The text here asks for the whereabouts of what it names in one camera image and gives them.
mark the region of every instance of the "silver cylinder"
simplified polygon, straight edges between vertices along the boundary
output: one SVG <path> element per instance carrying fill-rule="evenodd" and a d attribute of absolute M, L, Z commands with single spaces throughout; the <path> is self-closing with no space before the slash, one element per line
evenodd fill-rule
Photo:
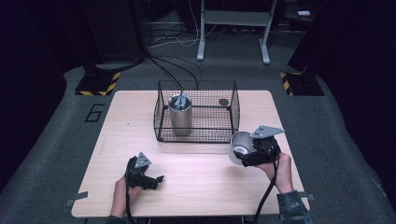
<path fill-rule="evenodd" d="M 237 165 L 242 165 L 241 160 L 236 158 L 235 152 L 246 155 L 250 152 L 253 152 L 254 150 L 255 149 L 252 145 L 252 138 L 250 137 L 250 133 L 238 132 L 231 137 L 231 144 L 228 156 L 233 163 Z"/>
<path fill-rule="evenodd" d="M 182 93 L 169 99 L 169 116 L 174 134 L 185 136 L 191 133 L 192 128 L 192 101 Z"/>

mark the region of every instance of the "hand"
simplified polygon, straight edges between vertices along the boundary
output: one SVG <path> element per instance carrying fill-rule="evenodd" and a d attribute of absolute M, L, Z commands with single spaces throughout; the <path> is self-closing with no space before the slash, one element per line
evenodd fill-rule
<path fill-rule="evenodd" d="M 256 167 L 262 169 L 270 180 L 275 175 L 274 165 L 272 163 L 265 163 L 257 165 Z M 279 166 L 276 173 L 276 188 L 279 193 L 287 193 L 294 190 L 291 179 L 291 157 L 283 152 L 279 154 Z"/>
<path fill-rule="evenodd" d="M 113 204 L 111 206 L 110 215 L 114 217 L 123 218 L 126 213 L 126 202 L 125 202 L 125 190 L 126 181 L 125 177 L 116 181 L 113 193 Z M 130 204 L 134 202 L 139 192 L 142 190 L 140 187 L 129 188 Z"/>

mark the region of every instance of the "dark background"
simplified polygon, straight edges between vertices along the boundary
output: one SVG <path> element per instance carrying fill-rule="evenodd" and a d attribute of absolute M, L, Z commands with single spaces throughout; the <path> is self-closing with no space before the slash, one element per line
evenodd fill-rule
<path fill-rule="evenodd" d="M 63 74 L 82 66 L 76 49 L 80 43 L 71 29 L 83 39 L 87 57 L 96 63 L 103 58 L 77 0 L 1 0 L 0 8 L 3 188 L 62 100 Z M 325 8 L 290 65 L 301 68 L 312 63 L 313 56 L 320 57 L 321 63 L 315 63 L 318 75 L 331 88 L 347 130 L 377 171 L 395 208 L 396 8 L 388 1 L 352 0 L 330 0 Z M 78 21 L 72 28 L 70 17 Z"/>

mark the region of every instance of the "yellow black striped tape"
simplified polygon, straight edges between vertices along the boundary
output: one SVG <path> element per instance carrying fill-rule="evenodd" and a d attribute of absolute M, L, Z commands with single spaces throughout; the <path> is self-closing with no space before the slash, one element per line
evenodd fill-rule
<path fill-rule="evenodd" d="M 114 88 L 116 87 L 119 77 L 120 77 L 120 73 L 114 75 L 106 91 L 76 91 L 76 95 L 109 95 L 111 94 L 111 92 L 113 92 Z"/>
<path fill-rule="evenodd" d="M 286 94 L 287 95 L 293 95 L 293 92 L 291 91 L 290 84 L 288 80 L 286 79 L 286 74 L 285 73 L 280 73 L 280 78 L 282 78 L 283 82 L 283 87 L 285 88 Z"/>

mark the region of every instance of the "metal wire mesh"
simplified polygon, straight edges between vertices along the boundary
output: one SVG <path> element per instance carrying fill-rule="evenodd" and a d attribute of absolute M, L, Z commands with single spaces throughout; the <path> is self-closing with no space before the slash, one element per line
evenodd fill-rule
<path fill-rule="evenodd" d="M 192 128 L 185 136 L 177 135 L 172 127 L 168 104 L 181 89 L 192 103 Z M 160 142 L 230 143 L 238 132 L 239 120 L 239 98 L 233 81 L 164 80 L 158 84 L 154 132 Z"/>

